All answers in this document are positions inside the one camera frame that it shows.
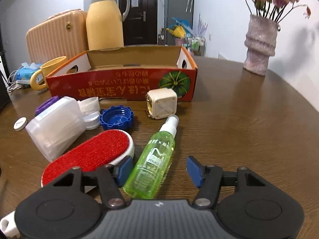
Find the spray bottle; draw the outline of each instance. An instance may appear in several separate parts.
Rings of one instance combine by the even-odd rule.
[[[123,187],[132,198],[152,199],[155,196],[175,148],[178,121],[176,115],[168,116],[142,152]]]

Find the yellow thermos jug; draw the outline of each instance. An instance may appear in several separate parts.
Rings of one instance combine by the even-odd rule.
[[[126,0],[126,10],[121,15],[114,0],[92,0],[87,12],[87,41],[89,50],[123,47],[123,26],[130,9]]]

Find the mug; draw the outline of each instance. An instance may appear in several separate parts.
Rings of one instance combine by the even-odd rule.
[[[55,69],[60,67],[66,61],[67,61],[66,56],[57,57],[57,58],[54,58],[54,59],[44,63],[42,66],[40,66],[40,69],[38,71],[36,71],[30,78],[31,88],[35,91],[41,91],[41,90],[47,88],[47,80],[45,79],[46,76],[48,76],[51,72],[53,72]],[[39,74],[42,74],[44,84],[37,83],[36,79],[37,79]]]

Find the wooden table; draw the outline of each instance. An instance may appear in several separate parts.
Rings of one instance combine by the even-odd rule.
[[[180,103],[173,163],[157,198],[192,200],[197,189],[185,170],[186,157],[235,171],[247,166],[299,201],[305,212],[299,239],[319,234],[319,113],[290,85],[268,71],[265,78],[242,69],[241,63],[196,58],[199,67],[191,103]],[[0,113],[0,216],[40,188],[47,166],[26,130],[14,131],[19,117],[34,117],[50,93],[15,91]],[[101,107],[119,102],[102,102]],[[150,120],[146,102],[128,101],[135,114],[129,133],[135,161],[164,120]],[[71,148],[100,133],[86,131]],[[220,199],[233,192],[222,188]]]

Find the cardboard box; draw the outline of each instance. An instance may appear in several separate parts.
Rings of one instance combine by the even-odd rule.
[[[152,89],[173,88],[180,101],[194,95],[197,65],[184,47],[128,46],[83,52],[50,73],[52,96],[145,100]]]

